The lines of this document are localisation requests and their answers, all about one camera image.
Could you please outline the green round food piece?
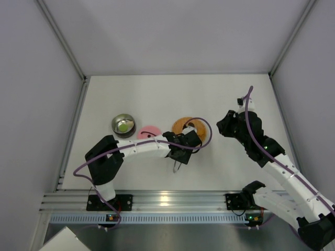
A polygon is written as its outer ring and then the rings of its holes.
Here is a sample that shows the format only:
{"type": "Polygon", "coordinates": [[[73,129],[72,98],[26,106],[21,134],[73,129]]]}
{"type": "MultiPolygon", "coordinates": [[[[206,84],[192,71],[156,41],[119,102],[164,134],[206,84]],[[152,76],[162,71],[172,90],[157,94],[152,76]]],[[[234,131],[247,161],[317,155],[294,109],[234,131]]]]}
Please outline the green round food piece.
{"type": "Polygon", "coordinates": [[[122,123],[118,126],[118,130],[121,132],[121,133],[125,133],[127,132],[128,130],[128,125],[125,124],[125,123],[122,123]]]}

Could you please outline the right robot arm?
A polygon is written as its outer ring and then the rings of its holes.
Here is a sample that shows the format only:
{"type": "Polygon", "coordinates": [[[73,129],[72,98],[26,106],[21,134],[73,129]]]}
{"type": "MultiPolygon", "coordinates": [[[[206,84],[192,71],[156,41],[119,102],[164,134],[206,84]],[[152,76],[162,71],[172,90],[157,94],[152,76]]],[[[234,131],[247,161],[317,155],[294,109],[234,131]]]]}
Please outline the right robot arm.
{"type": "Polygon", "coordinates": [[[334,241],[334,202],[323,196],[295,167],[285,150],[264,134],[253,111],[228,111],[216,124],[221,135],[244,146],[249,158],[270,174],[290,195],[286,200],[264,183],[253,181],[240,193],[227,195],[230,210],[265,208],[287,222],[312,250],[334,241]]]}

